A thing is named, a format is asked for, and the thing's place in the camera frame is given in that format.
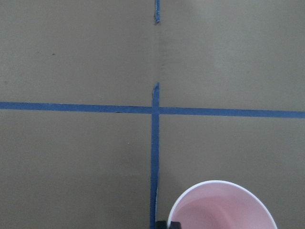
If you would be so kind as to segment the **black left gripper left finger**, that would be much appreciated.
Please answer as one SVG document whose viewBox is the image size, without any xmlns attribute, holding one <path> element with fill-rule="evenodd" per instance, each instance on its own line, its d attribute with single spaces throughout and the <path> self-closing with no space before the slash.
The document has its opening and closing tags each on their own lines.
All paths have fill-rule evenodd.
<svg viewBox="0 0 305 229">
<path fill-rule="evenodd" d="M 156 221 L 155 229 L 167 229 L 167 222 L 165 220 Z"/>
</svg>

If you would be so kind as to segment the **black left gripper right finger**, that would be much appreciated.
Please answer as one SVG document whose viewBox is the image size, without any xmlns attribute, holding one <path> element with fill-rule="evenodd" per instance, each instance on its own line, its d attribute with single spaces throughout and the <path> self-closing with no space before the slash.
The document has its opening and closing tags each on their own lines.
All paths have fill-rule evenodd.
<svg viewBox="0 0 305 229">
<path fill-rule="evenodd" d="M 181 223 L 176 221 L 171 221 L 170 229 L 181 229 Z"/>
</svg>

